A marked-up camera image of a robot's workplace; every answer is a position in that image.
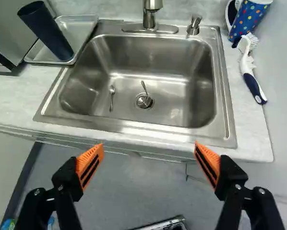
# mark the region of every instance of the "countertop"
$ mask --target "countertop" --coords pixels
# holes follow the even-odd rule
[[[239,73],[237,60],[240,52],[230,47],[224,33],[222,37],[238,148],[210,148],[235,159],[272,162],[274,157],[263,108],[254,101]],[[125,135],[33,121],[37,109],[60,70],[59,67],[26,65],[19,76],[0,76],[0,126],[96,139],[105,144],[106,141],[117,141],[193,153],[193,143],[185,143],[183,140],[164,140],[158,137]]]

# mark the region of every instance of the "metal tray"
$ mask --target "metal tray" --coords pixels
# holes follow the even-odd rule
[[[89,39],[93,29],[95,28],[98,16],[97,15],[70,15],[60,16],[55,19],[57,25],[61,29],[63,35],[68,40],[74,51],[74,56],[69,61],[59,60],[43,42],[38,39],[32,48],[24,57],[24,61],[28,63],[40,64],[59,64],[73,65],[84,45]]]

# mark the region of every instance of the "stainless steel sink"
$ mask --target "stainless steel sink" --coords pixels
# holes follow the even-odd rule
[[[63,71],[34,120],[227,148],[236,134],[218,27],[175,35],[124,33],[101,21],[77,63]],[[153,102],[137,106],[145,95]],[[113,111],[109,87],[113,85]]]

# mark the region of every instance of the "blue and white dish brush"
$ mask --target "blue and white dish brush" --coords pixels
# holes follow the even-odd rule
[[[263,105],[267,103],[267,98],[258,81],[254,77],[252,69],[256,68],[256,66],[253,64],[253,57],[249,56],[249,52],[253,51],[257,47],[258,42],[259,39],[256,36],[252,33],[248,33],[247,35],[242,35],[240,40],[237,39],[233,46],[237,45],[239,50],[243,53],[239,62],[240,71],[256,102]]]

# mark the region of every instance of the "metal spoon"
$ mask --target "metal spoon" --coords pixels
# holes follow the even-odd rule
[[[113,111],[113,100],[114,100],[114,94],[116,93],[116,89],[113,85],[109,86],[109,94],[110,94],[110,107],[109,107],[109,111],[112,112]]]

